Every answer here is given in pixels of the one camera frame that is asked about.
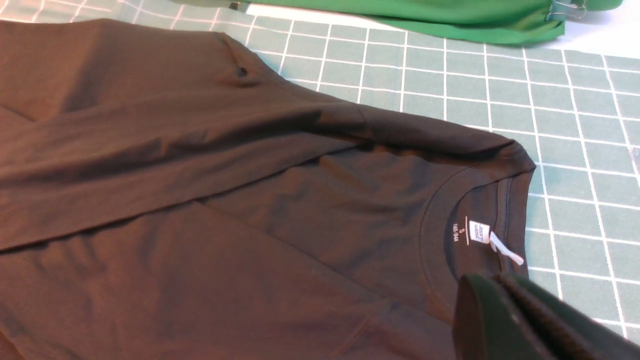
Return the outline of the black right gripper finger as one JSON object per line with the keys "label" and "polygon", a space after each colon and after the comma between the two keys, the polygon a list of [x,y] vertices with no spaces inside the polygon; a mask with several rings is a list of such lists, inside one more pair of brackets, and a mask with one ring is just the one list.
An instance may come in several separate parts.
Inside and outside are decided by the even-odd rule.
{"label": "black right gripper finger", "polygon": [[520,275],[460,278],[458,360],[637,360],[637,344]]}

